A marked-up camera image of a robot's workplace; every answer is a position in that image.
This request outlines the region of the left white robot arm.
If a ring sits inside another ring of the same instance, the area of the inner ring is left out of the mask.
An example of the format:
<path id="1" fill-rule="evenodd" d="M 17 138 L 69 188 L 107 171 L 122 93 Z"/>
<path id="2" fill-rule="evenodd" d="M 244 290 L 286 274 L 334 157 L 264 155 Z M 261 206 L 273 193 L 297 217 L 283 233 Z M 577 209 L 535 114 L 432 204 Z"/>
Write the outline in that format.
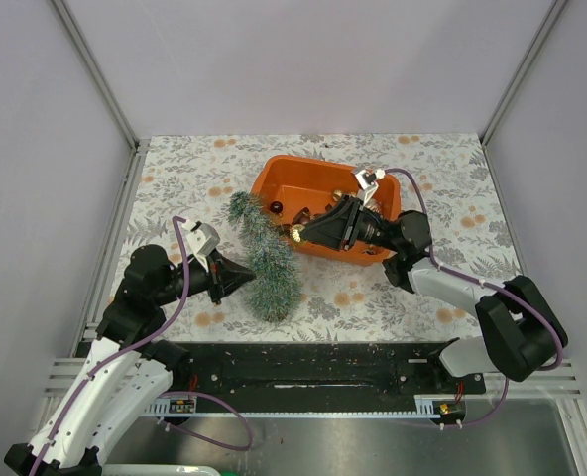
<path id="1" fill-rule="evenodd" d="M 159 245 L 138 248 L 64 400 L 31 441 L 10 447 L 5 465 L 17 475 L 101 474 L 141 411 L 190 385 L 189 352 L 160 336 L 164 306 L 200 293 L 219 303 L 255 277 L 217 250 L 175 265 Z"/>

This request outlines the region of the orange plastic tray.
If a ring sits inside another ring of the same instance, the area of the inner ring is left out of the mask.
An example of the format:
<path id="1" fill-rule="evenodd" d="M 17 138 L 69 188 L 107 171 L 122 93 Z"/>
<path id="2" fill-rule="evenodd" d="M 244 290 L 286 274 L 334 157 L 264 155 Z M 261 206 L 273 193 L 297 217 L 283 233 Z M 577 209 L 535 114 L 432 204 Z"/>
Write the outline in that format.
<path id="1" fill-rule="evenodd" d="M 333 205 L 334 192 L 355 193 L 359 184 L 355 166 L 289 155 L 271 157 L 258 174 L 251 192 L 261 198 L 266 209 L 275 201 L 283 210 L 275 220 L 292 225 L 303 209 L 311 215 L 321 214 Z M 293 244 L 299 253 L 360 266 L 378 264 L 391 256 L 389 250 L 357 243 L 348 251 L 335 251 L 311 243 Z"/>

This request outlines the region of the small frosted christmas tree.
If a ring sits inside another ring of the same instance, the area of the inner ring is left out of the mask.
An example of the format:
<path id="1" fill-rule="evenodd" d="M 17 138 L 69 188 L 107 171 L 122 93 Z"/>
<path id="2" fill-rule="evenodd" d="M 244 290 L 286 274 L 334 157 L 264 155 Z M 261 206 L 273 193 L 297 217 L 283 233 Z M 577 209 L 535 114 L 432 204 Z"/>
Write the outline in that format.
<path id="1" fill-rule="evenodd" d="M 302 282 L 293 251 L 259 196 L 237 191 L 230 197 L 228 221 L 240 230 L 247 267 L 255 275 L 246 303 L 261 320 L 278 323 L 291 317 L 301 302 Z"/>

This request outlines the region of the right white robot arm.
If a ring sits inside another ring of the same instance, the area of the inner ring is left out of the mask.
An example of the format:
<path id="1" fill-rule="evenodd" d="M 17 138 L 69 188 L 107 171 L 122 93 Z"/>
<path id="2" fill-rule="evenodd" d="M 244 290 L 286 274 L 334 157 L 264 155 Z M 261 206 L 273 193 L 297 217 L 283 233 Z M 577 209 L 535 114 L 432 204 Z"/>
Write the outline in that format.
<path id="1" fill-rule="evenodd" d="M 446 344 L 438 360 L 452 377 L 499 372 L 522 382 L 557 368 L 566 332 L 533 280 L 517 276 L 497 284 L 439 262 L 426 214 L 409 210 L 393 221 L 344 196 L 302 226 L 300 238 L 335 251 L 357 242 L 392 251 L 383 262 L 389 282 L 408 293 L 437 298 L 474 316 L 481 334 Z"/>

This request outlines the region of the gold flower ornament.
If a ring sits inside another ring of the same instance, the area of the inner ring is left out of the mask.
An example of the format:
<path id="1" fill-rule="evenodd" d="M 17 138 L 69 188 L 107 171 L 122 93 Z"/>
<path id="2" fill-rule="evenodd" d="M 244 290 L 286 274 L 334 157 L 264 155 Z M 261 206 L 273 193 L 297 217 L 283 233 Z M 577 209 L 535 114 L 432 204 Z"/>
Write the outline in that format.
<path id="1" fill-rule="evenodd" d="M 293 243 L 296 245 L 302 245 L 304 240 L 301 236 L 302 232 L 304 231 L 304 226 L 302 224 L 294 224 L 289 229 L 289 237 Z"/>

